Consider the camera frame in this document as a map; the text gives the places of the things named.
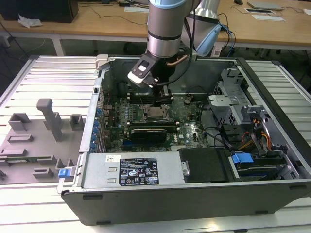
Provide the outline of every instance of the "laptop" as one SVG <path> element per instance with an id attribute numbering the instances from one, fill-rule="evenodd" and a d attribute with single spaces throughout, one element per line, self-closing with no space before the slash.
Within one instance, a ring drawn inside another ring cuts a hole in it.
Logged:
<path id="1" fill-rule="evenodd" d="M 269 3 L 269 2 L 248 1 L 247 4 L 253 7 L 254 9 L 276 10 L 276 11 L 284 10 L 283 7 L 275 3 Z"/>

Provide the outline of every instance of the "computer mouse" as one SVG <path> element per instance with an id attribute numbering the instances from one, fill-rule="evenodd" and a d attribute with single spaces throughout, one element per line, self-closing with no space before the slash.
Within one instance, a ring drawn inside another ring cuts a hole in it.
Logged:
<path id="1" fill-rule="evenodd" d="M 236 3 L 238 5 L 243 5 L 243 1 L 242 0 L 234 0 L 234 3 Z"/>

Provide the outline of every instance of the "white paper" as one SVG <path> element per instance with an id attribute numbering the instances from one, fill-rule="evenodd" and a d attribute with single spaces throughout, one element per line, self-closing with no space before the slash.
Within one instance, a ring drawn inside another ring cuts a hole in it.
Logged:
<path id="1" fill-rule="evenodd" d="M 121 155 L 107 155 L 106 163 L 117 163 L 120 162 Z"/>
<path id="2" fill-rule="evenodd" d="M 311 10 L 309 10 L 309 9 L 304 9 L 303 10 L 307 15 L 311 15 Z"/>
<path id="3" fill-rule="evenodd" d="M 24 18 L 20 14 L 18 16 L 19 16 L 18 22 L 26 28 L 42 26 L 42 23 L 39 19 Z"/>
<path id="4" fill-rule="evenodd" d="M 148 8 L 134 7 L 134 6 L 126 6 L 124 11 L 129 12 L 149 12 Z"/>
<path id="5" fill-rule="evenodd" d="M 255 19 L 258 20 L 269 20 L 269 21 L 283 21 L 285 22 L 286 20 L 283 19 L 280 16 L 258 16 L 258 15 L 252 15 Z"/>

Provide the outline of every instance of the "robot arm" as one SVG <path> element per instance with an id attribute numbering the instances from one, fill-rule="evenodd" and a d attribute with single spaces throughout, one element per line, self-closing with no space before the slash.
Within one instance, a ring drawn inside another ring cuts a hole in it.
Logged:
<path id="1" fill-rule="evenodd" d="M 190 47 L 190 59 L 193 45 L 199 55 L 207 55 L 221 28 L 218 25 L 218 4 L 219 0 L 150 0 L 147 52 L 132 68 L 128 78 L 138 86 L 147 85 L 158 93 L 172 82 L 169 78 L 174 74 L 175 66 L 187 58 L 187 54 L 179 52 L 182 37 Z M 197 38 L 193 45 L 183 27 L 185 17 L 190 33 Z"/>

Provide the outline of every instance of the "motherboard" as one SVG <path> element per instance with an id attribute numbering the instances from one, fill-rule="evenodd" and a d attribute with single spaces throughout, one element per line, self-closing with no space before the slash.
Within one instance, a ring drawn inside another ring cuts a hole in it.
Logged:
<path id="1" fill-rule="evenodd" d="M 144 96 L 111 98 L 104 105 L 107 152 L 177 151 L 208 147 L 198 122 L 202 103 L 175 95 L 171 103 L 154 106 Z"/>

